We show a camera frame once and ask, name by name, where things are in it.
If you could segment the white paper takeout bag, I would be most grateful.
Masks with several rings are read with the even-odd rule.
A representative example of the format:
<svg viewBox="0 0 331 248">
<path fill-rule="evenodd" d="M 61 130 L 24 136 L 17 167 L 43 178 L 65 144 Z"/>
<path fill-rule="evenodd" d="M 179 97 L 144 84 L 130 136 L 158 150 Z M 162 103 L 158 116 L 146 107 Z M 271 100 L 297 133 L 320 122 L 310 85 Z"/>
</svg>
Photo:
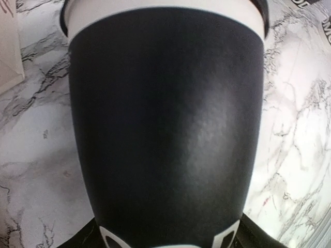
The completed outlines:
<svg viewBox="0 0 331 248">
<path fill-rule="evenodd" d="M 1 1 L 1 93 L 23 82 L 16 1 Z"/>
</svg>

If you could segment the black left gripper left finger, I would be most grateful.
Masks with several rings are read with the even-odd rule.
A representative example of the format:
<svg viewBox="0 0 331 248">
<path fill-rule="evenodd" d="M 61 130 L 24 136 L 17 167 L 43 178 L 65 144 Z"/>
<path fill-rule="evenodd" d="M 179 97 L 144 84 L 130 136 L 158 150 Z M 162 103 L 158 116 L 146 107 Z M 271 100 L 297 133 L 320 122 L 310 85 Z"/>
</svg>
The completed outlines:
<svg viewBox="0 0 331 248">
<path fill-rule="evenodd" d="M 58 248 L 98 248 L 100 247 L 100 231 L 95 219 L 90 220 L 72 238 Z"/>
</svg>

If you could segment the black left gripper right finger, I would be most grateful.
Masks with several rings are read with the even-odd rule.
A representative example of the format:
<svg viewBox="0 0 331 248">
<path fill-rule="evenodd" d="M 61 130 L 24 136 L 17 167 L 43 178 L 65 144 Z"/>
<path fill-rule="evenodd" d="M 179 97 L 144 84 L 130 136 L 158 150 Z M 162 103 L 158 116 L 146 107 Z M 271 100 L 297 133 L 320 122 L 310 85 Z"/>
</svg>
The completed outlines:
<svg viewBox="0 0 331 248">
<path fill-rule="evenodd" d="M 287 248 L 269 236 L 253 220 L 243 214 L 239 228 L 234 237 L 232 247 L 235 248 Z"/>
</svg>

